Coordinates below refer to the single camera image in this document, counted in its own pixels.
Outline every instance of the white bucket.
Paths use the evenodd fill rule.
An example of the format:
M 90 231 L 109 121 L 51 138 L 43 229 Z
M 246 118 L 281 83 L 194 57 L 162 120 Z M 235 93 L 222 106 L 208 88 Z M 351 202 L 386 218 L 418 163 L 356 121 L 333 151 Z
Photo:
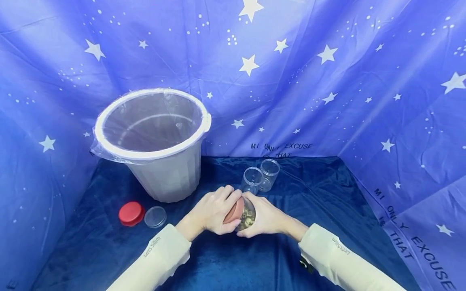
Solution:
M 177 202 L 199 184 L 201 143 L 211 123 L 202 102 L 188 93 L 133 91 L 98 116 L 91 151 L 127 164 L 155 200 Z

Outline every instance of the glass jar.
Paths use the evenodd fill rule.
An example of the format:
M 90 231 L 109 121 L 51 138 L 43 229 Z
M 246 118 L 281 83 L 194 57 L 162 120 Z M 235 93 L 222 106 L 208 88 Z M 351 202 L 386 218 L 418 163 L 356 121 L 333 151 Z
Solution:
M 253 225 L 256 219 L 256 208 L 254 208 L 253 203 L 249 199 L 245 197 L 238 199 L 230 212 L 226 215 L 223 223 L 230 223 L 236 219 L 241 220 L 241 222 L 238 224 L 235 231 L 242 231 Z

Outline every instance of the white sleeve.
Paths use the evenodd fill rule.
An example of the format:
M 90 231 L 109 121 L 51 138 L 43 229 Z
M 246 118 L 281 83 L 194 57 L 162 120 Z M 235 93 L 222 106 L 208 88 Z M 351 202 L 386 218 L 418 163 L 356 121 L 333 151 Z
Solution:
M 345 290 L 405 291 L 390 277 L 345 247 L 336 235 L 317 224 L 311 225 L 299 247 L 308 264 Z
M 166 225 L 107 291 L 153 291 L 188 261 L 190 247 L 173 225 Z

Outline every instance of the blue cloth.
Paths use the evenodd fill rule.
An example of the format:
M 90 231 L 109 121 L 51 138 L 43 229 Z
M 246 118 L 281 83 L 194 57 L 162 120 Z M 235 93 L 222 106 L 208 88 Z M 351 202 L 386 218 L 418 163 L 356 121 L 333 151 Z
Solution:
M 158 231 L 143 222 L 133 228 L 122 226 L 121 205 L 139 201 L 146 209 L 163 206 L 167 223 L 175 225 L 206 192 L 226 184 L 239 187 L 243 170 L 260 161 L 204 158 L 196 192 L 170 204 L 151 199 L 126 166 L 100 163 L 33 290 L 105 290 Z M 281 172 L 272 190 L 260 195 L 305 224 L 317 223 L 337 234 L 407 290 L 419 290 L 341 159 L 278 161 Z M 194 240 L 190 253 L 189 261 L 160 290 L 341 290 L 302 268 L 297 242 L 284 235 L 247 239 L 206 231 Z
M 338 156 L 424 290 L 466 289 L 461 0 L 0 1 L 0 286 L 28 288 L 97 159 L 97 115 L 171 87 L 206 156 Z

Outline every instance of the bucket rim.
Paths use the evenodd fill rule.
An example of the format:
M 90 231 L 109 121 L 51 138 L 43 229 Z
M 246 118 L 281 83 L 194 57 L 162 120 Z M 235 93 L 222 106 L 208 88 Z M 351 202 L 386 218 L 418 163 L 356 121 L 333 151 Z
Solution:
M 152 151 L 152 152 L 140 152 L 140 151 L 133 151 L 133 150 L 128 150 L 128 149 L 122 149 L 112 143 L 110 143 L 105 135 L 103 134 L 103 127 L 110 116 L 118 106 L 136 99 L 138 97 L 148 95 L 148 94 L 171 94 L 171 95 L 178 95 L 181 97 L 184 97 L 194 104 L 199 108 L 202 114 L 202 122 L 199 125 L 199 128 L 192 134 L 189 138 L 184 140 L 183 142 L 167 149 L 162 149 L 162 150 L 157 150 L 157 151 Z M 172 156 L 174 154 L 177 154 L 179 152 L 184 151 L 185 149 L 189 148 L 193 144 L 195 144 L 197 141 L 199 141 L 205 133 L 207 133 L 210 130 L 210 126 L 212 123 L 212 117 L 208 113 L 206 107 L 202 102 L 197 99 L 196 97 L 192 96 L 191 94 L 188 94 L 186 92 L 176 90 L 176 89 L 165 89 L 165 88 L 155 88 L 155 89 L 142 89 L 142 90 L 137 90 L 137 91 L 131 91 L 120 98 L 116 99 L 113 101 L 107 108 L 105 108 L 100 115 L 97 117 L 96 124 L 94 127 L 94 136 L 96 137 L 96 140 L 101 144 L 103 149 L 105 149 L 107 152 L 110 154 L 117 156 L 120 159 L 126 159 L 126 160 L 133 160 L 133 161 L 150 161 L 150 160 L 157 160 L 161 159 L 164 157 Z

